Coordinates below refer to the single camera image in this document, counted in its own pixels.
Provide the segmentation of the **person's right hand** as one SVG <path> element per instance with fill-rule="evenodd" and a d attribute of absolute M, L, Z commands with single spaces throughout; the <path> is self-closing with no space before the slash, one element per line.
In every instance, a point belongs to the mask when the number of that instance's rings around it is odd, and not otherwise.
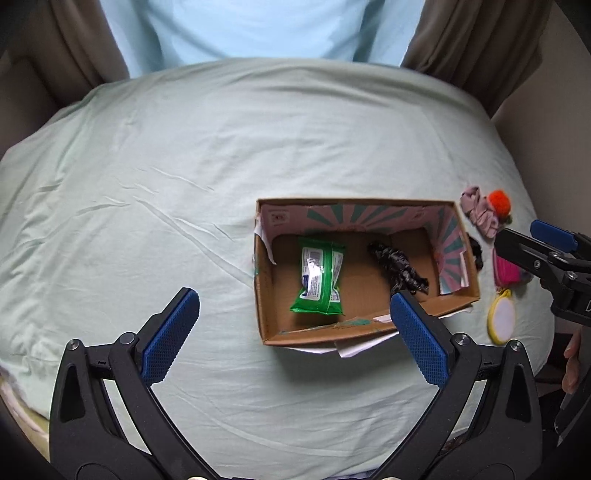
<path fill-rule="evenodd" d="M 581 345 L 582 329 L 575 331 L 564 351 L 567 360 L 565 375 L 562 379 L 562 389 L 566 394 L 572 395 L 578 386 L 580 376 L 579 350 Z"/>

